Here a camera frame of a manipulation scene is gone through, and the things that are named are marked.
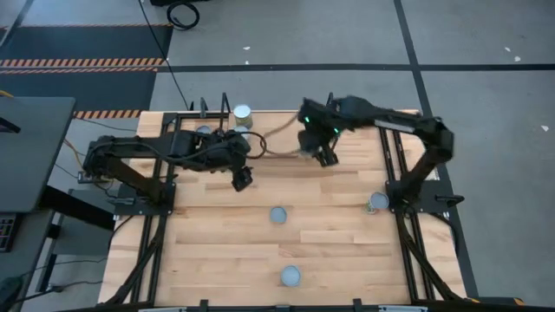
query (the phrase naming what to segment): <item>wooden table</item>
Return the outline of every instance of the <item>wooden table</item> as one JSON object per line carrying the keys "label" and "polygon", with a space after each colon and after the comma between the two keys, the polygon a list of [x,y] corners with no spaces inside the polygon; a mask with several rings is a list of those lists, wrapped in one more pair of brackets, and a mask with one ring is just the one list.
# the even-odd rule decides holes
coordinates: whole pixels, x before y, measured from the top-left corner
{"label": "wooden table", "polygon": [[[158,136],[162,114],[144,112],[137,134]],[[252,131],[266,133],[293,114],[255,112]],[[218,122],[186,120],[182,128],[206,124],[214,129]],[[225,128],[233,124],[231,118]],[[295,122],[269,138],[268,147],[275,152],[296,149],[301,128]],[[249,138],[251,154],[259,151],[257,140]],[[422,143],[409,135],[402,135],[402,142],[412,168],[423,152]],[[201,299],[211,306],[350,305],[353,298],[363,304],[409,303],[395,217],[388,211],[369,215],[364,210],[372,192],[384,192],[387,179],[378,131],[345,132],[336,152],[340,164],[328,168],[315,159],[249,160],[254,182],[242,192],[233,190],[230,173],[178,170],[156,306],[198,306]],[[394,163],[398,176],[396,159]],[[146,176],[152,174],[153,161],[134,159],[132,164]],[[285,224],[270,222],[270,208],[276,205],[287,210]],[[424,214],[420,223],[429,261],[453,291],[465,296],[449,228]],[[100,302],[134,267],[142,224],[143,218],[135,217],[115,235]],[[281,269],[290,264],[302,272],[296,288],[280,282]],[[143,280],[141,299],[146,298],[148,280]]]}

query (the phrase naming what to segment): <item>gray floor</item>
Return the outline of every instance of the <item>gray floor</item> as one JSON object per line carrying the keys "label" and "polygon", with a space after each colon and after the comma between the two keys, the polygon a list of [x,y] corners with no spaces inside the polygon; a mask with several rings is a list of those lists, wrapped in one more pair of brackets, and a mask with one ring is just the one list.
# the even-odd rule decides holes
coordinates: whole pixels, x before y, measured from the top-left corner
{"label": "gray floor", "polygon": [[[555,3],[549,0],[402,0],[420,64],[555,62]],[[0,3],[0,12],[5,2]],[[151,8],[152,23],[165,12]],[[174,32],[172,65],[400,63],[408,58],[391,0],[212,0],[198,3],[199,27]],[[24,24],[142,23],[134,0],[35,0]],[[434,114],[456,134],[448,164],[481,296],[517,296],[555,306],[551,237],[555,160],[555,73],[427,72]],[[216,107],[222,92],[255,108],[295,108],[303,97],[355,94],[376,105],[420,108],[409,72],[282,71],[179,73],[189,101]],[[152,110],[183,109],[169,74],[158,74]],[[105,120],[136,127],[136,120]],[[101,134],[125,135],[74,121],[69,140],[85,151]],[[77,165],[63,148],[58,164]],[[55,169],[50,183],[81,187]],[[100,280],[102,264],[67,265],[55,282]],[[28,302],[28,311],[91,306],[96,286]]]}

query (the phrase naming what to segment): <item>black and orange hazard tape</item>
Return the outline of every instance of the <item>black and orange hazard tape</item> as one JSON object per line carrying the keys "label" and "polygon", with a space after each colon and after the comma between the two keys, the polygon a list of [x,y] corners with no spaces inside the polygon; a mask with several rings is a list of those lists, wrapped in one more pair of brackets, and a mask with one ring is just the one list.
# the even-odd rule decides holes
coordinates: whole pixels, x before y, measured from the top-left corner
{"label": "black and orange hazard tape", "polygon": [[[173,27],[171,23],[151,23],[150,26],[167,26]],[[25,24],[19,26],[25,27],[148,27],[145,23],[129,23],[129,24]]]}
{"label": "black and orange hazard tape", "polygon": [[68,69],[12,69],[0,70],[0,74],[21,75],[21,74],[70,74],[70,73],[113,73],[113,72],[134,72],[134,71],[153,71],[157,68],[68,68]]}
{"label": "black and orange hazard tape", "polygon": [[141,109],[78,111],[78,112],[73,112],[73,117],[76,119],[137,118],[139,117],[140,112],[142,112]]}
{"label": "black and orange hazard tape", "polygon": [[164,63],[163,58],[99,58],[99,59],[41,59],[41,60],[0,60],[1,68],[20,67],[103,67],[103,66],[159,66]]}

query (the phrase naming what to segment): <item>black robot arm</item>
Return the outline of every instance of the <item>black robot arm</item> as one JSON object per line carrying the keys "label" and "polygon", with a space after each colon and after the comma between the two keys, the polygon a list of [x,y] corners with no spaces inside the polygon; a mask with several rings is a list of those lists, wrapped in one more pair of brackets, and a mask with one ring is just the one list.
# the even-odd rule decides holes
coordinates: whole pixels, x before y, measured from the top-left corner
{"label": "black robot arm", "polygon": [[336,99],[328,105],[304,99],[297,117],[305,127],[298,134],[301,149],[317,158],[322,166],[338,163],[330,142],[345,129],[354,131],[362,127],[382,127],[419,137],[426,152],[411,171],[403,174],[398,183],[388,185],[392,205],[400,204],[401,201],[414,203],[426,177],[439,164],[453,157],[454,135],[440,118],[425,118],[419,114],[376,107],[355,96]]}
{"label": "black robot arm", "polygon": [[164,200],[165,184],[143,177],[122,159],[161,159],[195,172],[229,170],[232,185],[240,192],[252,182],[251,168],[245,166],[250,150],[248,142],[233,130],[209,134],[179,130],[158,138],[103,136],[90,143],[83,170],[90,176],[118,179],[152,204],[159,204]]}

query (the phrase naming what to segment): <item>black mount bracket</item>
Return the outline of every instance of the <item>black mount bracket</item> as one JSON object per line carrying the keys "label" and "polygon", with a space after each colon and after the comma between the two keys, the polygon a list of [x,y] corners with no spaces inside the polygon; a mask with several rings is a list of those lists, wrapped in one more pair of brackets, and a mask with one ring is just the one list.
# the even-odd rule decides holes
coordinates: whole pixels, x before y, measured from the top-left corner
{"label": "black mount bracket", "polygon": [[165,198],[158,205],[148,203],[147,199],[139,196],[137,191],[129,185],[121,184],[118,198],[110,198],[108,202],[114,205],[114,214],[120,216],[159,216],[172,214],[175,198],[175,183],[166,184]]}
{"label": "black mount bracket", "polygon": [[[394,196],[395,189],[398,189],[400,184],[398,180],[386,182],[385,186],[388,197],[392,198]],[[457,205],[464,199],[465,198],[460,195],[453,195],[446,183],[440,180],[426,180],[422,183],[419,200],[413,203],[412,207],[416,212],[443,213],[449,212],[451,207]],[[389,209],[393,212],[395,208],[391,206]]]}

